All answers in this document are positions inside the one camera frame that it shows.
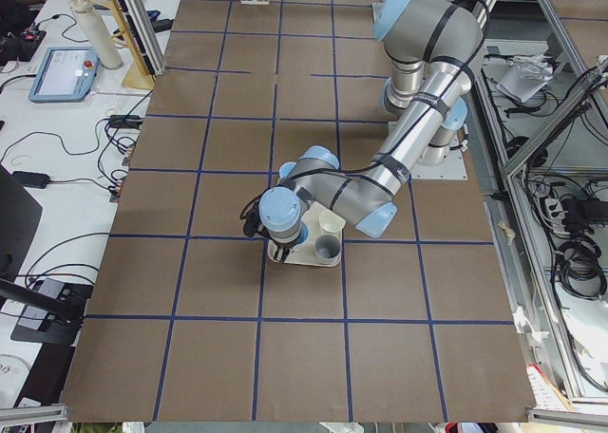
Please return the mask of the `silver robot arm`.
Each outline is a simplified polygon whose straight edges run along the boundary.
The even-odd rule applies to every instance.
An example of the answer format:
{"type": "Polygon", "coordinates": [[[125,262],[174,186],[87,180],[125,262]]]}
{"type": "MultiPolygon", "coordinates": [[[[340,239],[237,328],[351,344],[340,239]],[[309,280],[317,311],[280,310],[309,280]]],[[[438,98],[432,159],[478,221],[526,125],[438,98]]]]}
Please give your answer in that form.
{"type": "Polygon", "coordinates": [[[471,12],[446,0],[385,0],[373,36],[394,62],[425,62],[427,77],[368,166],[344,171],[337,156],[319,145],[284,164],[277,185],[243,216],[244,234],[272,241],[277,262],[308,237],[302,218],[314,203],[365,235],[381,236],[397,213],[393,199],[412,167],[480,74],[485,33],[471,12]]]}

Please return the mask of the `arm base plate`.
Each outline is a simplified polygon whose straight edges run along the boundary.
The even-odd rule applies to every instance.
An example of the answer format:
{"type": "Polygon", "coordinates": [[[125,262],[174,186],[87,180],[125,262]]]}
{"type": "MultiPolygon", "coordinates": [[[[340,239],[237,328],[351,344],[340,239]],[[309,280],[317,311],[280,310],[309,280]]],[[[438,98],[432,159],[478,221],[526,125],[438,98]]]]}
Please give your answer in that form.
{"type": "Polygon", "coordinates": [[[389,141],[398,141],[391,156],[403,163],[412,180],[467,180],[464,155],[451,150],[457,127],[416,123],[405,135],[402,121],[389,123],[389,141]]]}

